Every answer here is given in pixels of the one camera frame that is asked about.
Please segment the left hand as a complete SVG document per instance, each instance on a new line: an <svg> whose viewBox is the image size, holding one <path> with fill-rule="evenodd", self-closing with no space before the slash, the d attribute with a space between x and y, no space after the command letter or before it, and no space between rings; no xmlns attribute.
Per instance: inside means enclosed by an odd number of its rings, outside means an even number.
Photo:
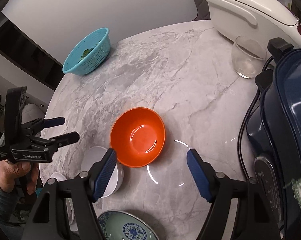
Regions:
<svg viewBox="0 0 301 240"><path fill-rule="evenodd" d="M7 160L2 160L0 161L0 188L10 193L14 189L15 180L28 174L26 189L28 194L33 194L37 187L39 164L26 161L11 164Z"/></svg>

